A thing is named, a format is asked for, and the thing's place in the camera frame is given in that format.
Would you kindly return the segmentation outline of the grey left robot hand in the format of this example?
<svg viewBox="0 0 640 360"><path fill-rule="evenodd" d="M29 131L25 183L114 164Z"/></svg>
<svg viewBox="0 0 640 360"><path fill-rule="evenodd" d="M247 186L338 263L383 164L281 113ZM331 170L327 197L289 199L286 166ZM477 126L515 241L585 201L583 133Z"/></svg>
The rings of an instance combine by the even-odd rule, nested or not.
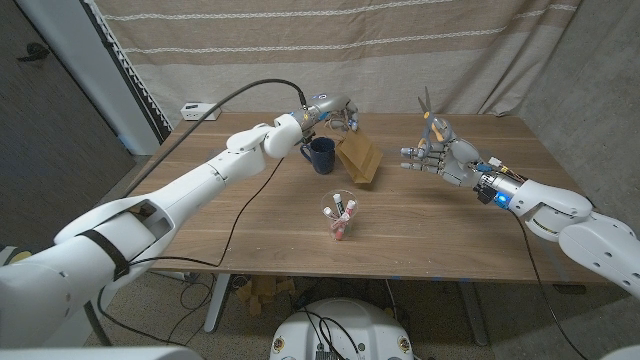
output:
<svg viewBox="0 0 640 360"><path fill-rule="evenodd" d="M358 130L358 108L355 103L346 95L327 93L315 95L306 102L300 120L301 129L311 129L320 121L328 121L331 115L341 116L348 129Z"/></svg>

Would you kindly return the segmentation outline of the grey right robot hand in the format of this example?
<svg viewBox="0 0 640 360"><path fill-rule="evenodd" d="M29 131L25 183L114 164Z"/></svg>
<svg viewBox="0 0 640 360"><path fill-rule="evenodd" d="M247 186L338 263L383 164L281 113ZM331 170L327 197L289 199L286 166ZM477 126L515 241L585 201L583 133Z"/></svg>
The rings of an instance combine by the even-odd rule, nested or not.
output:
<svg viewBox="0 0 640 360"><path fill-rule="evenodd" d="M402 163L402 168L438 174L454 186L471 188L483 204L493 202L504 209L527 180L497 158L485 162L478 150L462 139L446 143L422 139L417 147L402 148L400 152L414 160Z"/></svg>

